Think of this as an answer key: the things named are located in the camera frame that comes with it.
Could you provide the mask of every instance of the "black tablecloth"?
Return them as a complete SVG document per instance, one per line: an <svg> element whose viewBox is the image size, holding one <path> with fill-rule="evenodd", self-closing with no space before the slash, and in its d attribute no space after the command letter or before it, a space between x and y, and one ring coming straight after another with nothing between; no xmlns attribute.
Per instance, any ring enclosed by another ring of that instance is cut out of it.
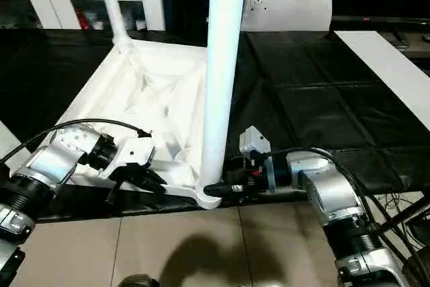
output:
<svg viewBox="0 0 430 287"><path fill-rule="evenodd" d="M160 32L133 37L182 43ZM103 31L1 30L0 38L0 120L20 140L54 124L112 48L112 35ZM238 153L239 134L251 125L272 150L310 146L334 152L374 194L430 186L429 132L332 34L241 35L227 156ZM120 192L108 206L106 194L67 186L44 218L196 208L187 198L136 192Z"/></svg>

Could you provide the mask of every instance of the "glass cabinet door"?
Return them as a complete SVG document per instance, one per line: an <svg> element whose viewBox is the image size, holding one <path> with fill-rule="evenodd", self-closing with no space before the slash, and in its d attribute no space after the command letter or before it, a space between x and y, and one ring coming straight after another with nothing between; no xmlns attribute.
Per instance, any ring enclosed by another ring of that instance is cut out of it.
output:
<svg viewBox="0 0 430 287"><path fill-rule="evenodd" d="M51 0L67 29L109 29L104 0ZM164 30L163 0L118 0L127 30Z"/></svg>
<svg viewBox="0 0 430 287"><path fill-rule="evenodd" d="M50 0L0 0L0 28L61 28Z"/></svg>

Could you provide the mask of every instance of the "white pipe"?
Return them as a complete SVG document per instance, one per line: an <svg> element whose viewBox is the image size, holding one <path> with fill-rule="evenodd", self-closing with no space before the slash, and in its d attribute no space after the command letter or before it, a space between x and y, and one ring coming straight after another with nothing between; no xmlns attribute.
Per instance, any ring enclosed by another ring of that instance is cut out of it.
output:
<svg viewBox="0 0 430 287"><path fill-rule="evenodd" d="M121 14L120 5L117 0L105 0L107 14L114 31L114 44L129 42L124 19Z"/></svg>
<svg viewBox="0 0 430 287"><path fill-rule="evenodd" d="M210 0L200 187L221 178L242 8L243 0Z"/></svg>

